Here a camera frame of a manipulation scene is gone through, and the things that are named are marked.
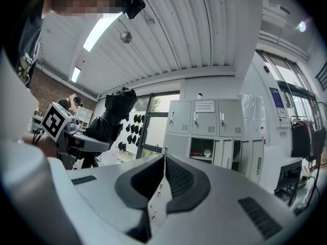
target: white corrugated ceiling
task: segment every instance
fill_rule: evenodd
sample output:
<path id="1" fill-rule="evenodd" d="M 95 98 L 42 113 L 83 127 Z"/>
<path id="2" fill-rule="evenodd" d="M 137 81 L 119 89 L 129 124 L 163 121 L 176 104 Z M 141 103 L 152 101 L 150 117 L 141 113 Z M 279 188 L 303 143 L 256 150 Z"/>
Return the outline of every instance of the white corrugated ceiling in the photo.
<path id="1" fill-rule="evenodd" d="M 262 9 L 256 8 L 262 0 L 144 1 L 146 7 L 135 19 L 121 15 L 91 52 L 82 45 L 96 19 L 47 16 L 40 62 L 67 77 L 72 66 L 78 66 L 82 71 L 77 84 L 94 93 L 182 69 L 249 64 L 260 29 Z M 120 41 L 123 31 L 131 32 L 130 44 Z M 250 57 L 245 52 L 246 59 L 245 50 L 251 50 Z"/>

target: black bag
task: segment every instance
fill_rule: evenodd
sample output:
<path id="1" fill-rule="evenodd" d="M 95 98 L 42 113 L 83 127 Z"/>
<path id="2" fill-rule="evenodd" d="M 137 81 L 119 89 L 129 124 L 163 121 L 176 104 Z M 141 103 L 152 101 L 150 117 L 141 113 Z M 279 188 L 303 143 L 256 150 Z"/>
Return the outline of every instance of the black bag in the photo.
<path id="1" fill-rule="evenodd" d="M 91 122 L 85 131 L 85 135 L 112 144 L 121 132 L 122 125 L 120 125 L 120 122 L 128 117 L 136 101 L 135 91 L 125 87 L 111 95 L 107 95 L 106 110 L 101 117 Z"/>

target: ceiling light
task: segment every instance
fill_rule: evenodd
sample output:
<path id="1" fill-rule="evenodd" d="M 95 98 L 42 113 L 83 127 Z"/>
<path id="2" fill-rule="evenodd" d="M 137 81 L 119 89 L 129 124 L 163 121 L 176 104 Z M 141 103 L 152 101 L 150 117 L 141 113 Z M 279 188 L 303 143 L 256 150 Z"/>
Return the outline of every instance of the ceiling light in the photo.
<path id="1" fill-rule="evenodd" d="M 121 15 L 122 13 L 118 14 L 108 14 L 105 18 L 99 19 L 96 25 L 93 27 L 92 31 L 88 35 L 83 47 L 91 51 L 92 47 L 95 45 L 97 40 L 103 34 L 103 32 Z"/>
<path id="2" fill-rule="evenodd" d="M 300 32 L 304 32 L 307 28 L 307 25 L 305 22 L 302 21 L 298 24 L 298 28 L 299 28 Z"/>
<path id="3" fill-rule="evenodd" d="M 75 67 L 73 76 L 72 76 L 72 82 L 76 82 L 78 75 L 80 74 L 81 69 L 78 67 Z"/>

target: window frame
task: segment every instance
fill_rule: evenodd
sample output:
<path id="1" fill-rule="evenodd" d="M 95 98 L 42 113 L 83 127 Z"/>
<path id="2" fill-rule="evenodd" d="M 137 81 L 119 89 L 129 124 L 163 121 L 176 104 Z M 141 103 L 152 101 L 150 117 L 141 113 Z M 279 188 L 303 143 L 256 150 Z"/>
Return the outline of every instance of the window frame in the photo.
<path id="1" fill-rule="evenodd" d="M 311 107 L 311 111 L 313 114 L 313 118 L 314 118 L 314 124 L 316 129 L 321 128 L 322 126 L 322 118 L 321 118 L 321 114 L 319 111 L 319 108 L 317 107 L 317 101 L 316 101 L 316 97 L 314 95 L 314 93 L 312 92 L 312 88 L 307 80 L 307 78 L 305 77 L 305 75 L 302 73 L 301 69 L 298 67 L 298 65 L 286 58 L 271 54 L 271 53 L 267 53 L 265 51 L 256 51 L 263 60 L 266 60 L 273 68 L 273 70 L 275 71 L 275 73 L 277 74 L 277 76 L 280 78 L 280 80 L 276 80 L 278 83 L 279 88 L 281 89 L 281 91 L 290 94 L 292 97 L 289 97 L 289 100 L 291 102 L 292 107 L 294 108 L 294 112 L 295 114 L 298 116 L 298 110 L 296 109 L 296 105 L 293 99 L 293 96 L 299 97 L 300 99 L 307 99 L 309 101 L 310 107 Z M 283 77 L 283 75 L 281 74 L 281 72 L 278 70 L 277 66 L 274 64 L 274 62 L 270 59 L 270 57 L 274 57 L 277 58 L 279 60 L 282 60 L 285 62 L 285 64 L 289 67 L 289 69 L 294 72 L 294 74 L 296 75 L 297 79 L 299 80 L 299 82 L 301 83 L 301 87 L 300 86 L 296 86 L 294 84 L 290 84 L 287 83 Z M 306 110 L 303 101 L 300 100 L 303 109 Z"/>
<path id="2" fill-rule="evenodd" d="M 144 116 L 143 127 L 142 127 L 142 131 L 141 131 L 141 136 L 139 139 L 139 145 L 137 147 L 136 159 L 142 158 L 143 149 L 149 150 L 149 151 L 154 151 L 157 153 L 162 153 L 162 147 L 153 146 L 153 145 L 149 145 L 149 144 L 145 143 L 145 141 L 147 139 L 147 133 L 148 133 L 147 129 L 150 124 L 151 117 L 168 117 L 168 112 L 151 112 L 155 97 L 174 95 L 174 94 L 180 94 L 180 91 L 151 93 L 151 94 L 142 95 L 139 97 L 139 98 L 149 97 L 149 102 L 148 102 L 147 110 L 146 110 L 146 113 Z"/>

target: window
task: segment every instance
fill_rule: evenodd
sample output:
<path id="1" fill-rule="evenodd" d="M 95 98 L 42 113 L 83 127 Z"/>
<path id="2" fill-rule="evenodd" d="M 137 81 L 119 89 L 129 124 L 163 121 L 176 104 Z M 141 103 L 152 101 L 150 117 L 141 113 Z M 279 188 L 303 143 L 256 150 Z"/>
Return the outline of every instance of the window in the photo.
<path id="1" fill-rule="evenodd" d="M 157 153 L 155 151 L 150 151 L 150 150 L 147 150 L 147 149 L 143 149 L 142 150 L 142 155 L 141 155 L 141 158 L 144 158 L 144 157 L 149 157 L 151 155 L 158 155 L 160 153 Z"/>
<path id="2" fill-rule="evenodd" d="M 151 108 L 151 112 L 168 112 L 170 101 L 178 100 L 179 94 L 156 96 Z"/>
<path id="3" fill-rule="evenodd" d="M 149 110 L 145 112 L 142 135 L 136 158 L 160 154 L 164 146 L 168 111 L 171 100 L 178 100 L 179 92 L 152 94 Z"/>
<path id="4" fill-rule="evenodd" d="M 148 145 L 163 147 L 166 132 L 167 117 L 150 117 L 146 131 L 145 143 Z"/>
<path id="5" fill-rule="evenodd" d="M 274 63 L 278 71 L 281 73 L 285 82 L 305 88 L 302 82 L 300 82 L 299 78 L 297 77 L 297 74 L 291 70 L 285 60 L 273 56 L 270 56 L 269 58 Z"/>
<path id="6" fill-rule="evenodd" d="M 115 155 L 122 162 L 128 162 L 136 158 L 138 147 L 136 145 L 139 144 L 140 139 L 139 130 L 143 126 L 142 120 L 139 120 L 138 118 L 142 118 L 142 116 L 145 116 L 149 100 L 150 97 L 140 97 L 137 99 L 137 102 L 134 104 L 132 111 L 129 113 L 128 120 L 124 119 L 121 121 L 121 124 L 123 124 L 123 129 L 117 140 L 113 143 L 111 149 L 107 151 L 108 156 Z M 125 151 L 120 150 L 120 143 L 126 145 Z"/>
<path id="7" fill-rule="evenodd" d="M 316 100 L 310 91 L 310 85 L 300 68 L 287 59 L 257 51 L 268 66 L 286 102 L 289 117 L 311 120 L 316 129 L 322 125 L 318 108 L 314 108 Z"/>

